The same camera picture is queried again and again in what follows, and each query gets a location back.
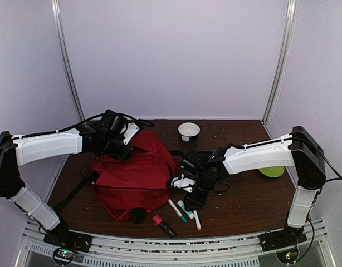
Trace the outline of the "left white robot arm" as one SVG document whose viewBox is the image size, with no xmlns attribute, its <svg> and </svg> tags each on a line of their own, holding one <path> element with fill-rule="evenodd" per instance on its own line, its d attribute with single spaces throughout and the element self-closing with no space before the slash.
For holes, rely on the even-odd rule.
<svg viewBox="0 0 342 267">
<path fill-rule="evenodd" d="M 35 194 L 21 179 L 19 167 L 50 157 L 92 152 L 100 157 L 112 155 L 125 160 L 132 139 L 150 121 L 106 110 L 75 125 L 26 135 L 0 134 L 0 197 L 10 200 L 35 219 L 61 247 L 69 246 L 73 236 L 60 215 Z"/>
</svg>

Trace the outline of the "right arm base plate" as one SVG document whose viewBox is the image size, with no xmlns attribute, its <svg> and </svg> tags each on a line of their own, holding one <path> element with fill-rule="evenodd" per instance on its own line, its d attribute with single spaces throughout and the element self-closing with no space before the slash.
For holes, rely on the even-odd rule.
<svg viewBox="0 0 342 267">
<path fill-rule="evenodd" d="M 304 228 L 285 227 L 282 230 L 266 231 L 259 236 L 262 251 L 282 249 L 305 242 L 307 236 Z"/>
</svg>

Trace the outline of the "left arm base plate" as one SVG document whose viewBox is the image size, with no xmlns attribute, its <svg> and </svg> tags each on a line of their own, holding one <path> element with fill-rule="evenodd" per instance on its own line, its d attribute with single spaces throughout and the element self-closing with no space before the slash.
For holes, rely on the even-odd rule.
<svg viewBox="0 0 342 267">
<path fill-rule="evenodd" d="M 45 234 L 43 241 L 70 251 L 88 253 L 92 243 L 92 236 L 88 234 L 68 232 L 66 237 L 57 238 L 52 234 Z"/>
</svg>

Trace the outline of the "teal white marker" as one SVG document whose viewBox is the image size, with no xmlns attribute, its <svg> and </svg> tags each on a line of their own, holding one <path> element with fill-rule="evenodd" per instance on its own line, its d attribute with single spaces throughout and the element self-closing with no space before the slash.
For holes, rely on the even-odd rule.
<svg viewBox="0 0 342 267">
<path fill-rule="evenodd" d="M 168 199 L 168 204 L 173 209 L 173 211 L 177 214 L 177 216 L 181 219 L 183 223 L 187 223 L 187 219 L 184 217 L 184 215 L 180 212 L 180 210 L 176 207 L 175 203 Z"/>
</svg>

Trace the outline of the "white green glue stick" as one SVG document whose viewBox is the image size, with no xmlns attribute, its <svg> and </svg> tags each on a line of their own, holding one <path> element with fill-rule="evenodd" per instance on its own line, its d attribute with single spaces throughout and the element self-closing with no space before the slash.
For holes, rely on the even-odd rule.
<svg viewBox="0 0 342 267">
<path fill-rule="evenodd" d="M 179 200 L 177 202 L 178 206 L 187 214 L 187 216 L 190 218 L 190 219 L 194 219 L 194 214 L 191 212 L 191 211 L 187 211 L 185 209 L 185 204 L 182 200 Z"/>
</svg>

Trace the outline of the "red backpack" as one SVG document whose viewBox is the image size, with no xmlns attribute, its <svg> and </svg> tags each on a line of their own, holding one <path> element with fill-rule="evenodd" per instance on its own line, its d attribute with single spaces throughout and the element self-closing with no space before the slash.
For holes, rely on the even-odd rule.
<svg viewBox="0 0 342 267">
<path fill-rule="evenodd" d="M 142 131 L 131 143 L 134 148 L 125 161 L 108 155 L 94 161 L 90 175 L 54 209 L 62 211 L 85 185 L 91 187 L 116 221 L 141 224 L 147 215 L 167 204 L 172 195 L 169 185 L 179 171 L 179 161 L 153 132 Z"/>
</svg>

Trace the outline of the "pink white marker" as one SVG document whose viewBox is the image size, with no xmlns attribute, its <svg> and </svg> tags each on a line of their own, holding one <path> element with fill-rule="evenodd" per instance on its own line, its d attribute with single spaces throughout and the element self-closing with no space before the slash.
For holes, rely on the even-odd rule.
<svg viewBox="0 0 342 267">
<path fill-rule="evenodd" d="M 194 214 L 194 219 L 195 219 L 195 222 L 196 222 L 196 227 L 197 227 L 198 230 L 201 230 L 202 226 L 201 226 L 201 222 L 200 222 L 200 219 L 199 219 L 197 211 L 194 210 L 193 214 Z"/>
</svg>

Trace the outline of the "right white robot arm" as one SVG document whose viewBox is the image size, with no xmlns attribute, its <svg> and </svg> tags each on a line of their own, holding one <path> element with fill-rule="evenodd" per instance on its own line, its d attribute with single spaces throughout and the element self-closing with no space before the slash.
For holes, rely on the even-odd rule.
<svg viewBox="0 0 342 267">
<path fill-rule="evenodd" d="M 278 240 L 282 245 L 291 245 L 300 236 L 299 228 L 304 226 L 319 191 L 329 182 L 326 168 L 338 173 L 323 148 L 302 126 L 295 126 L 290 133 L 276 139 L 245 145 L 228 144 L 211 154 L 187 152 L 181 167 L 197 178 L 192 190 L 185 195 L 185 209 L 202 209 L 209 192 L 227 175 L 285 166 L 295 167 L 298 180 L 286 227 L 279 232 Z"/>
</svg>

